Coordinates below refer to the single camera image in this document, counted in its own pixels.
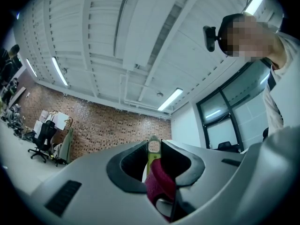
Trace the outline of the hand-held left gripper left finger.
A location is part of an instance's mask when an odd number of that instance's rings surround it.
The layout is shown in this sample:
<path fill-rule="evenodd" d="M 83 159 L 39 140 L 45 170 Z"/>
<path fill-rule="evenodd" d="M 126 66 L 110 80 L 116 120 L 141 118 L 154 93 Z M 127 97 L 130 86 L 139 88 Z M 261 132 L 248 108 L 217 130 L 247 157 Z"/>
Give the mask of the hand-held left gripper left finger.
<path fill-rule="evenodd" d="M 146 193 L 124 191 L 107 174 L 112 160 L 117 179 L 130 188 L 139 185 L 120 164 L 146 147 L 146 141 L 127 143 L 76 159 L 34 190 L 31 211 L 47 225 L 166 225 Z"/>

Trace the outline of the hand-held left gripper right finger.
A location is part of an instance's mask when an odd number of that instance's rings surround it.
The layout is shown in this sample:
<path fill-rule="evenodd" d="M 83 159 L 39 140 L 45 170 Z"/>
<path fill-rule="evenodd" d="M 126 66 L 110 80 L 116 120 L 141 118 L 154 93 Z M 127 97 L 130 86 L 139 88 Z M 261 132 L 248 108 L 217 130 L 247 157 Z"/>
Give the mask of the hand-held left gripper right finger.
<path fill-rule="evenodd" d="M 161 165 L 175 183 L 171 221 L 191 214 L 211 200 L 234 175 L 244 156 L 170 140 L 161 142 Z"/>

